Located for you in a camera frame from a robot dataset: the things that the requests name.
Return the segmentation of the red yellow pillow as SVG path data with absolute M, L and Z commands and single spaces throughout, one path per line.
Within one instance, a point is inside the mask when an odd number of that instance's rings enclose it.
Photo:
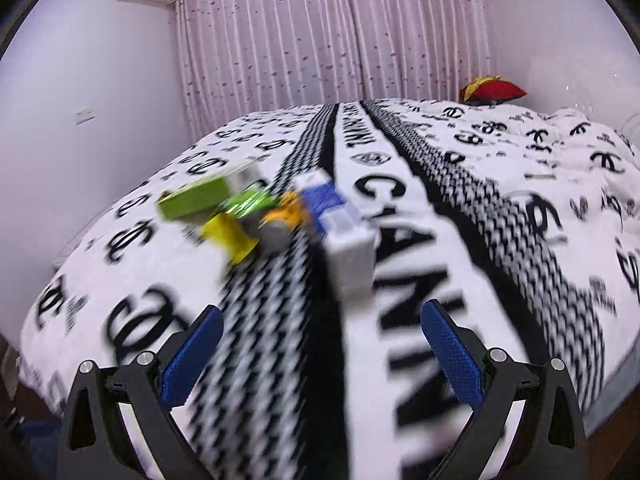
M 494 105 L 527 96 L 527 92 L 511 81 L 500 76 L 486 76 L 473 79 L 459 92 L 459 101 L 474 105 Z

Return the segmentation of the long green cardboard box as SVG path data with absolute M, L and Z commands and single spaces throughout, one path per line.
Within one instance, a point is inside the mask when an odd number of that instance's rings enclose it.
M 156 209 L 165 220 L 177 220 L 216 208 L 226 200 L 248 190 L 265 188 L 269 180 L 254 160 L 166 191 L 156 201 Z

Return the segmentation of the white blue small box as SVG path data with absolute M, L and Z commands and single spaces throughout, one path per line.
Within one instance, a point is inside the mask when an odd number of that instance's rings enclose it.
M 344 299 L 368 294 L 374 278 L 375 230 L 323 169 L 295 177 L 293 188 L 309 212 L 335 295 Z

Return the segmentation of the yellow crumpled wrapper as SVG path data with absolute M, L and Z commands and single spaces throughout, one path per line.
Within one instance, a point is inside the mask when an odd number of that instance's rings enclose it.
M 309 223 L 309 214 L 299 193 L 285 192 L 280 202 L 262 216 L 258 224 L 260 247 L 265 254 L 283 252 L 293 234 Z

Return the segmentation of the green yellow snack wrapper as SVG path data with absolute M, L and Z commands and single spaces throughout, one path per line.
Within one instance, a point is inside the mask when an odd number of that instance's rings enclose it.
M 262 217 L 277 204 L 273 195 L 258 188 L 235 194 L 203 224 L 201 237 L 218 245 L 235 266 L 258 246 Z

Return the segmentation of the pink patterned curtain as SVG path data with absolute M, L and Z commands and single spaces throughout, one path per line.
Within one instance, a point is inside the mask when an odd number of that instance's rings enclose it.
M 453 100 L 494 72 L 486 0 L 177 0 L 193 139 L 262 110 Z

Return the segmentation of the white wall socket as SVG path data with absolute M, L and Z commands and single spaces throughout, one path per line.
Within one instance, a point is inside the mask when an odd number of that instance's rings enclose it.
M 93 110 L 90 107 L 84 107 L 80 110 L 76 110 L 74 113 L 74 122 L 76 126 L 82 125 L 85 122 L 90 122 L 96 118 L 96 114 L 93 113 Z

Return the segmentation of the white black logo blanket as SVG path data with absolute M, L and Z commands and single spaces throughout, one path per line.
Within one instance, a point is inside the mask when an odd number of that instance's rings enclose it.
M 372 273 L 295 232 L 238 266 L 164 193 L 251 162 L 322 170 Z M 419 479 L 471 411 L 420 327 L 436 299 L 514 359 L 562 360 L 587 431 L 639 383 L 639 150 L 578 110 L 386 99 L 236 118 L 115 202 L 40 292 L 18 374 L 62 414 L 77 367 L 156 351 L 213 304 L 224 336 L 175 420 L 218 479 Z

